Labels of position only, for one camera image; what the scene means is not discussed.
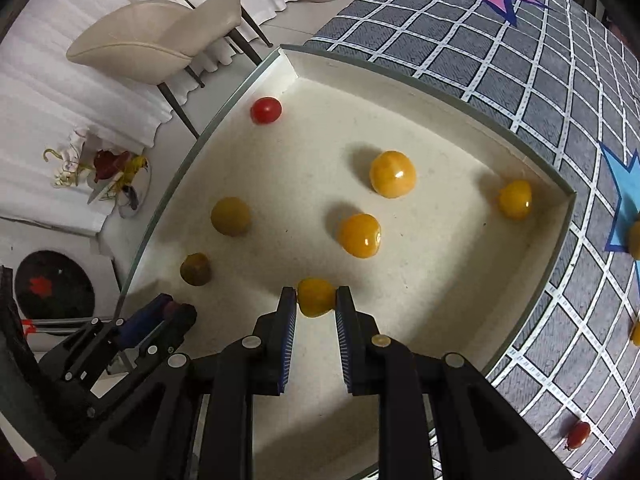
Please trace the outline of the green-yellow tomato in tray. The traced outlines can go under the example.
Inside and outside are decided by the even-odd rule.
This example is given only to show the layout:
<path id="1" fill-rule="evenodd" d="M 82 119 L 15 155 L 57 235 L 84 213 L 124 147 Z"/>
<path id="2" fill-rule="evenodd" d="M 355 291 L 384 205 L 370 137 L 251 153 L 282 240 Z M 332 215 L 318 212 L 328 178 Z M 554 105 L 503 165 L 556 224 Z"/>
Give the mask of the green-yellow tomato in tray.
<path id="1" fill-rule="evenodd" d="M 243 235 L 250 228 L 250 222 L 250 208 L 237 197 L 221 198 L 210 213 L 210 223 L 225 236 Z"/>

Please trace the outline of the yellow tomato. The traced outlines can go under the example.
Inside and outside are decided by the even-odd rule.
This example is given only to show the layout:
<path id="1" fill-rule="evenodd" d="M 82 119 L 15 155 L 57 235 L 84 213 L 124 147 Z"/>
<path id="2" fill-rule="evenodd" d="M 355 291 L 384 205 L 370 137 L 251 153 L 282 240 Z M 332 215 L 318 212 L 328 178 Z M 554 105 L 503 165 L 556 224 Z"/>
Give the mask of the yellow tomato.
<path id="1" fill-rule="evenodd" d="M 526 180 L 514 180 L 498 193 L 498 207 L 510 220 L 524 220 L 532 210 L 533 190 Z"/>
<path id="2" fill-rule="evenodd" d="M 370 214 L 354 214 L 338 229 L 337 239 L 345 252 L 356 258 L 375 256 L 381 246 L 381 226 Z"/>

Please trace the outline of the white shallow tray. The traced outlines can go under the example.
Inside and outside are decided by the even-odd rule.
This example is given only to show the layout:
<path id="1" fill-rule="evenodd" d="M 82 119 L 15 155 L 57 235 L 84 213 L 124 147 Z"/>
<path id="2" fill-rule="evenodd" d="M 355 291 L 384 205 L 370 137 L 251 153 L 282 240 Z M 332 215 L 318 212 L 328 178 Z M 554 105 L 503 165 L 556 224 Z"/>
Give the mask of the white shallow tray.
<path id="1" fill-rule="evenodd" d="M 186 155 L 134 257 L 122 306 L 193 304 L 189 356 L 298 293 L 290 379 L 254 411 L 259 479 L 345 479 L 378 454 L 347 389 L 330 291 L 415 352 L 489 370 L 558 260 L 576 192 L 513 132 L 427 84 L 283 47 Z"/>

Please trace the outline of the large yellow tomato tray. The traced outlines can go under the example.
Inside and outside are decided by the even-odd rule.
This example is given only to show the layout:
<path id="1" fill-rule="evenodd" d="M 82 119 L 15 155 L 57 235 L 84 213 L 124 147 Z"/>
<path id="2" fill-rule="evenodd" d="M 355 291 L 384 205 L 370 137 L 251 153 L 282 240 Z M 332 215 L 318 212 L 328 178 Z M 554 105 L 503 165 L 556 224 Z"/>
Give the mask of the large yellow tomato tray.
<path id="1" fill-rule="evenodd" d="M 385 198 L 398 198 L 416 186 L 416 168 L 408 157 L 398 151 L 386 151 L 372 160 L 369 168 L 372 188 Z"/>

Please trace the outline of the longan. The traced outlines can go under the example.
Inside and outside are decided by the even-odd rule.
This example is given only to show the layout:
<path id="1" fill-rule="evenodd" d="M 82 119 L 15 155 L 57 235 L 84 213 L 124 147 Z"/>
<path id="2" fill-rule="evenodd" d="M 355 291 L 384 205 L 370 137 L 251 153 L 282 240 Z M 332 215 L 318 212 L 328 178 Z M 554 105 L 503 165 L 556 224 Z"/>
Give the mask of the longan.
<path id="1" fill-rule="evenodd" d="M 212 268 L 207 256 L 201 252 L 188 255 L 181 263 L 180 276 L 186 284 L 206 285 L 212 279 Z"/>

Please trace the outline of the red tomato in tray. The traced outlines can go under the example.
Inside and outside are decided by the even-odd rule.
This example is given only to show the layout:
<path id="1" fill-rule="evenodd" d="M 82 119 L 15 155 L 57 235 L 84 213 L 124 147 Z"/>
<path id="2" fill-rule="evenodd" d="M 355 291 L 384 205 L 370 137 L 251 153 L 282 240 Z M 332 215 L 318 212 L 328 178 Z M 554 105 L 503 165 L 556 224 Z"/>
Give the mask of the red tomato in tray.
<path id="1" fill-rule="evenodd" d="M 250 118 L 255 124 L 272 124 L 282 115 L 282 104 L 272 96 L 264 96 L 256 100 L 250 107 Z"/>

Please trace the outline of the grey checked star tablecloth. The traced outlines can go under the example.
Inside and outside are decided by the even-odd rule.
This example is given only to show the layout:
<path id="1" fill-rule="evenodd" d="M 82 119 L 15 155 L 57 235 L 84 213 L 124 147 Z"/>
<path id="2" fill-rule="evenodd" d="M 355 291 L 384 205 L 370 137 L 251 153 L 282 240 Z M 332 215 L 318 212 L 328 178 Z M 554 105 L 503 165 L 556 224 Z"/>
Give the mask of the grey checked star tablecloth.
<path id="1" fill-rule="evenodd" d="M 310 40 L 455 96 L 576 192 L 570 229 L 492 384 L 574 476 L 594 478 L 639 413 L 639 266 L 615 248 L 639 194 L 639 63 L 572 0 L 354 0 Z"/>

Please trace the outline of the yellow tomato in tray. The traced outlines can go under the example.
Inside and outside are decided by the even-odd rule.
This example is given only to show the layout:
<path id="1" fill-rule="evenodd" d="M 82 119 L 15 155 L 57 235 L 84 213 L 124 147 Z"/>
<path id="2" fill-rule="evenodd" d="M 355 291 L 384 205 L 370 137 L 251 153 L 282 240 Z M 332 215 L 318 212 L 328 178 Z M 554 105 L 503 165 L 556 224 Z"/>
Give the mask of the yellow tomato in tray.
<path id="1" fill-rule="evenodd" d="M 498 207 L 510 220 L 524 220 L 532 210 L 533 190 L 526 180 L 514 180 L 498 193 Z"/>

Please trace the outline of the beige dining chair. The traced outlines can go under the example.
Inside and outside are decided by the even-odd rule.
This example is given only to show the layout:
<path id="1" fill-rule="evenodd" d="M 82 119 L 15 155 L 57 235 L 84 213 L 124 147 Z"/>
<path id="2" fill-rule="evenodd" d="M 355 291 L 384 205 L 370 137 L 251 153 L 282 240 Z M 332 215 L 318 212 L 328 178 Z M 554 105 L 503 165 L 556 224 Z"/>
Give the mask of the beige dining chair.
<path id="1" fill-rule="evenodd" d="M 191 62 L 214 42 L 229 38 L 256 65 L 259 54 L 240 33 L 246 23 L 266 46 L 271 42 L 241 0 L 206 0 L 197 8 L 165 0 L 145 0 L 105 15 L 87 28 L 66 51 L 66 58 L 111 77 L 157 87 L 194 136 L 198 132 L 167 81 L 186 72 L 202 84 Z"/>

